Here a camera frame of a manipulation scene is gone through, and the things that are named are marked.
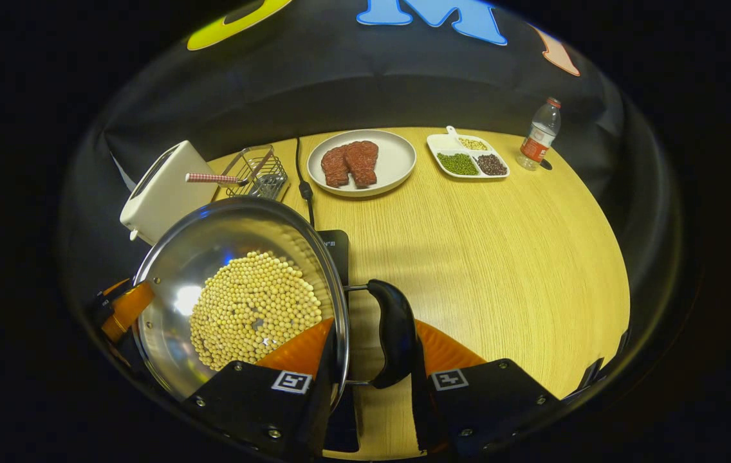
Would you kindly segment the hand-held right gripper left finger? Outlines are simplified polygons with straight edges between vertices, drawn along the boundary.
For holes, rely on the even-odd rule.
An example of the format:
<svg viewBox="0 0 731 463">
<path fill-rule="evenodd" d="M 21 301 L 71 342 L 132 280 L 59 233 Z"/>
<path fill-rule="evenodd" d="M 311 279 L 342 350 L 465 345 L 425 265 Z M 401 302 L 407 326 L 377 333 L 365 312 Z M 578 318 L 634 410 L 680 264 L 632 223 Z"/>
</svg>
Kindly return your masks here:
<svg viewBox="0 0 731 463">
<path fill-rule="evenodd" d="M 334 319 L 275 349 L 261 365 L 233 361 L 182 407 L 200 424 L 263 455 L 319 455 L 332 408 Z"/>
</svg>

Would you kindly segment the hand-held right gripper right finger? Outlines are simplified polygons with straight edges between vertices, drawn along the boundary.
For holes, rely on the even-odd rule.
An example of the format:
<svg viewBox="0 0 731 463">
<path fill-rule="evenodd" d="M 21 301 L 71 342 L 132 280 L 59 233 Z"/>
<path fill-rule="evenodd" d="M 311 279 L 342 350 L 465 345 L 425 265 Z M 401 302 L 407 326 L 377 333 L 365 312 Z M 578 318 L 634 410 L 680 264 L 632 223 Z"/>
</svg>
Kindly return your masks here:
<svg viewBox="0 0 731 463">
<path fill-rule="evenodd" d="M 560 401 L 514 360 L 487 361 L 416 320 L 412 413 L 429 455 L 489 455 L 548 422 Z"/>
</svg>

